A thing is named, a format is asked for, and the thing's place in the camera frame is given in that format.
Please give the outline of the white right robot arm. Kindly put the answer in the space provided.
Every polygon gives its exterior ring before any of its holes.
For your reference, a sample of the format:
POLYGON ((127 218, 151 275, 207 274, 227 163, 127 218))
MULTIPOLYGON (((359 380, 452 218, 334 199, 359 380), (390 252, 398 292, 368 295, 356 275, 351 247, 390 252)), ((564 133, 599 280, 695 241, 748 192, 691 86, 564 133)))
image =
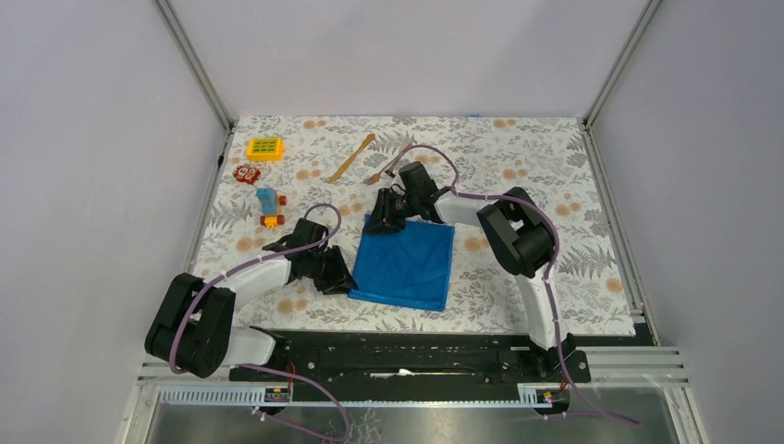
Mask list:
POLYGON ((378 191, 363 232, 371 236, 403 231, 412 217, 436 224, 481 228, 500 266, 517 281, 527 315, 535 376, 552 381, 567 368, 569 329, 562 322, 552 284, 560 240, 552 220, 522 187, 501 194, 439 187, 419 162, 404 166, 399 191, 378 191))

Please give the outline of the blue cloth napkin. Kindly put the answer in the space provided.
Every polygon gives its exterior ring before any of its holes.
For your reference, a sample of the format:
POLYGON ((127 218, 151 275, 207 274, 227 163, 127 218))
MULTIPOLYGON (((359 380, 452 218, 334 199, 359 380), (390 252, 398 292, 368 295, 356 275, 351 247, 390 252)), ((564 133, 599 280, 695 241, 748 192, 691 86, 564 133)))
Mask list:
POLYGON ((363 234, 349 297, 416 310, 442 312, 447 305, 455 228, 411 221, 393 234, 363 234))

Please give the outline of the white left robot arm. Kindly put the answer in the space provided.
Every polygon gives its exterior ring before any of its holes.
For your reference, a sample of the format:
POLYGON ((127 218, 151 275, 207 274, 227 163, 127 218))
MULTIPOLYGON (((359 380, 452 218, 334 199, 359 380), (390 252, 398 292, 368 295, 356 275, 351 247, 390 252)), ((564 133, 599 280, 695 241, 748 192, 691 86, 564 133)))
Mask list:
POLYGON ((211 280, 189 273, 175 276, 165 292, 143 344, 176 374, 207 378, 221 367, 250 364, 263 379, 284 374, 281 339, 259 328, 233 325, 236 309, 257 296, 307 278, 324 295, 347 294, 358 285, 332 231, 301 218, 294 229, 264 246, 264 253, 211 280))

